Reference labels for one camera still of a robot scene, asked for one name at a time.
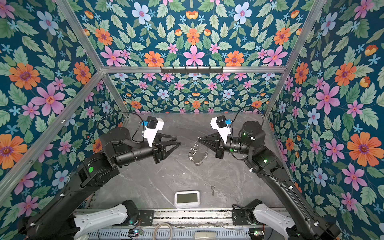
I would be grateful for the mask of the steel key holder plate with rings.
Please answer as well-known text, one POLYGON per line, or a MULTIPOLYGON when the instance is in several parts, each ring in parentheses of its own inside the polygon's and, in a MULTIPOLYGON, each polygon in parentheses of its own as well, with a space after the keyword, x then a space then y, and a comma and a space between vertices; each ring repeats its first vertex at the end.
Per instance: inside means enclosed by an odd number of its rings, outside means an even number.
POLYGON ((188 153, 189 160, 195 165, 200 166, 208 157, 208 148, 199 142, 194 143, 188 153))

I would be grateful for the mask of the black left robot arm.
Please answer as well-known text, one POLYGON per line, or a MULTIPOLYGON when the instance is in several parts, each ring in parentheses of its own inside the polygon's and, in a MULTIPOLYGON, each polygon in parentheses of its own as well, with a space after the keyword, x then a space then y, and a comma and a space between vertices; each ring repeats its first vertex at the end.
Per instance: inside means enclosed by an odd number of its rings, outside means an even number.
POLYGON ((181 143, 176 136, 158 133, 152 144, 133 142, 128 129, 118 127, 100 137, 102 151, 85 159, 72 172, 64 188, 41 211, 18 222, 18 232, 27 240, 74 240, 80 237, 80 222, 73 212, 91 194, 119 175, 122 166, 152 157, 156 164, 181 143))

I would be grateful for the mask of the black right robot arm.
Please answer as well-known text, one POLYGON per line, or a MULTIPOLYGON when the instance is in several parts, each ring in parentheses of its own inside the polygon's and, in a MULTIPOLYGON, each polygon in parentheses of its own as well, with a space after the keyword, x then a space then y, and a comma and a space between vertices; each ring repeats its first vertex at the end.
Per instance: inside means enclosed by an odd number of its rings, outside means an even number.
POLYGON ((269 226, 286 240, 337 238, 340 228, 316 213, 295 186, 279 157, 266 147, 266 133, 260 123, 245 122, 238 137, 232 135, 232 122, 225 116, 212 118, 210 124, 217 133, 202 137, 199 142, 213 150, 218 159, 223 159, 226 152, 243 154, 250 172, 273 190, 289 213, 284 216, 255 200, 247 205, 251 219, 269 226))

